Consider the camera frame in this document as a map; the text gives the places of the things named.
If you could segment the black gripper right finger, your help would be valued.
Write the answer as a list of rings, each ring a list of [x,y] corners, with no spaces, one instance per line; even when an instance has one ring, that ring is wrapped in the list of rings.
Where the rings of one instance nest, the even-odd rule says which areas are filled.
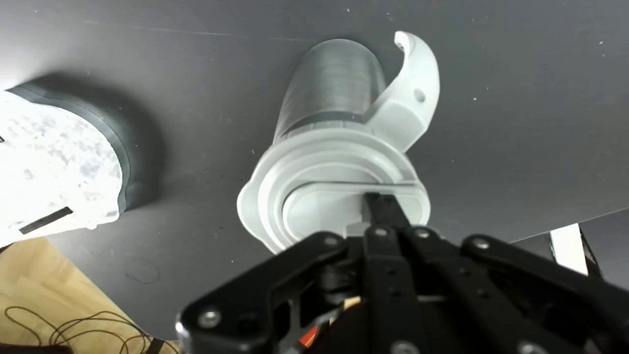
[[[629,354],[627,293],[485,234],[454,246],[365,197],[363,299],[391,354]]]

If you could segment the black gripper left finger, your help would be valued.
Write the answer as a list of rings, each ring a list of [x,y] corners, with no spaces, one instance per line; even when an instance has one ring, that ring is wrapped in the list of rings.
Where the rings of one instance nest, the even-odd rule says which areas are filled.
[[[359,238],[316,232],[186,305],[182,354],[361,354]]]

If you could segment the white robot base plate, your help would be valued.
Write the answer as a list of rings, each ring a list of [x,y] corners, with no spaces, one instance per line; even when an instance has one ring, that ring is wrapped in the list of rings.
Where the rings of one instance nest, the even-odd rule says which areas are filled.
[[[165,142],[127,95],[51,73],[0,93],[0,246],[98,228],[161,193]]]

